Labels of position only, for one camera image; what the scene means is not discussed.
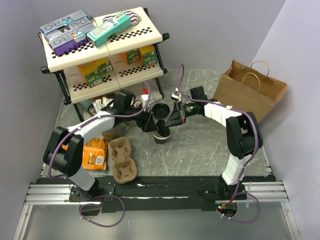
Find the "black white paper cup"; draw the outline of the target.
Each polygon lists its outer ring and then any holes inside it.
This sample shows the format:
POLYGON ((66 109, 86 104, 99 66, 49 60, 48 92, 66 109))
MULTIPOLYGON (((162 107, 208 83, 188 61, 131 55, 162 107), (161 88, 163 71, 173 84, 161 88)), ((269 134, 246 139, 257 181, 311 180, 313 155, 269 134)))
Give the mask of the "black white paper cup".
POLYGON ((168 139, 171 135, 171 132, 170 132, 170 130, 153 131, 152 135, 153 135, 154 142, 157 145, 164 145, 168 141, 168 139))

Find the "black plastic cup lid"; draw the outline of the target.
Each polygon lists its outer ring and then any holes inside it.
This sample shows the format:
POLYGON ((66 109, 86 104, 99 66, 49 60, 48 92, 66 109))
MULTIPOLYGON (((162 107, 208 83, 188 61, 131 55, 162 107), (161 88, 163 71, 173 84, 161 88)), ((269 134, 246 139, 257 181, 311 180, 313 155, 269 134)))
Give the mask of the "black plastic cup lid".
POLYGON ((158 127, 157 133, 164 138, 169 137, 171 134, 169 127, 166 127, 165 124, 166 122, 163 119, 158 120, 156 123, 156 126, 158 127))

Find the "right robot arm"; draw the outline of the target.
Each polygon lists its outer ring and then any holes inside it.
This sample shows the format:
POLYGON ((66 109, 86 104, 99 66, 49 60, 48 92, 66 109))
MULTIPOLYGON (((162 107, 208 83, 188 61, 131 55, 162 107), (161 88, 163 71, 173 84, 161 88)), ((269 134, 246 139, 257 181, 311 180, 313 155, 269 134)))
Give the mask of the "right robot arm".
POLYGON ((214 120, 226 129, 229 160, 221 177, 224 183, 218 187, 218 193, 223 199, 230 199, 236 193, 236 185, 243 176, 246 166, 263 146, 255 114, 224 106, 220 102, 209 100, 202 86, 190 90, 191 97, 177 88, 171 95, 175 100, 173 110, 165 122, 165 127, 180 126, 186 123, 188 117, 201 115, 214 120))

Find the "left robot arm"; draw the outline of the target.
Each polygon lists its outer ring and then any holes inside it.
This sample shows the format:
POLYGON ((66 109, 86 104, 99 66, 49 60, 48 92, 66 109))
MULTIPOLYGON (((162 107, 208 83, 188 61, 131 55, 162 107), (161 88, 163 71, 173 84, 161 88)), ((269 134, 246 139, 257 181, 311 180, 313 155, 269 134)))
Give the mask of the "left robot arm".
POLYGON ((43 155, 43 162, 49 167, 48 177, 53 179, 51 171, 57 170, 60 177, 66 177, 80 189, 87 201, 95 200, 99 195, 99 181, 82 166, 84 145, 125 120, 135 121, 143 132, 159 129, 151 112, 145 107, 133 106, 133 97, 131 91, 121 90, 113 105, 103 107, 95 116, 68 128, 56 127, 43 155))

